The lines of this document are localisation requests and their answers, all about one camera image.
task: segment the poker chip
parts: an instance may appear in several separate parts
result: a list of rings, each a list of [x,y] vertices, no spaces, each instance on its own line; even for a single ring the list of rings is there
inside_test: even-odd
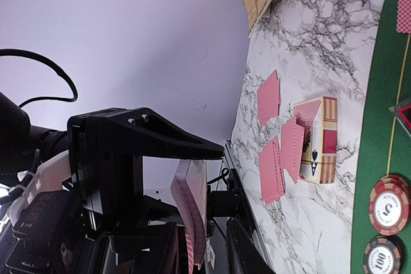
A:
[[[366,274],[397,274],[401,268],[403,250],[398,239],[379,235],[369,241],[363,256]]]
[[[380,179],[371,191],[369,217],[374,228],[383,235],[402,231],[410,219],[410,187],[397,175]]]

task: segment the marble table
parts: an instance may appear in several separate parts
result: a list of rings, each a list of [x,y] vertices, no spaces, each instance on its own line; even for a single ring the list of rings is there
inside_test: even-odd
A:
[[[259,231],[277,273],[349,273],[351,223],[363,108],[384,0],[274,0],[250,39],[231,151]],[[260,127],[258,87],[277,70],[283,103]],[[315,96],[338,98],[333,184],[294,184],[266,205],[258,155],[291,117],[291,105]]]

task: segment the wall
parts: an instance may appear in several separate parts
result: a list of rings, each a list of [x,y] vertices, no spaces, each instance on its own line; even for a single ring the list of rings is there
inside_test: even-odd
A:
[[[72,77],[76,103],[28,105],[35,125],[69,116],[150,107],[215,142],[230,137],[247,57],[241,0],[0,0],[0,48],[49,57]],[[0,91],[16,103],[70,96],[47,67],[0,59]],[[150,163],[161,169],[164,163]]]

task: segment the green felt mat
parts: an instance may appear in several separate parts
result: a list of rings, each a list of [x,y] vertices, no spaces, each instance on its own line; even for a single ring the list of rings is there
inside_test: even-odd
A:
[[[365,247],[378,235],[369,219],[369,198],[376,182],[387,174],[389,157],[390,173],[403,176],[411,184],[411,139],[399,123],[392,138],[393,115],[389,112],[389,107],[396,104],[399,88],[399,101],[411,98],[411,59],[407,61],[411,53],[407,49],[410,36],[396,31],[397,3],[398,0],[385,0],[372,58],[356,176],[351,273],[363,273]],[[411,273],[411,262],[407,261],[411,251],[411,223],[398,237],[405,244],[401,272]]]

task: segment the yellow line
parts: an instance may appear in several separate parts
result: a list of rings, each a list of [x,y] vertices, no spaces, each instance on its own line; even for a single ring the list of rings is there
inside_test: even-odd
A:
[[[401,75],[399,77],[396,104],[399,103],[399,97],[401,95],[401,88],[403,86],[405,65],[407,64],[408,49],[410,47],[410,39],[411,39],[411,35],[408,35],[407,46],[405,47],[405,53],[404,53],[404,59],[403,59],[403,66],[401,68]],[[389,175],[390,168],[391,168],[392,146],[394,145],[394,134],[395,134],[395,132],[396,132],[396,118],[394,117],[394,119],[392,120],[391,141],[390,141],[390,149],[389,149],[389,153],[388,153],[387,175]]]

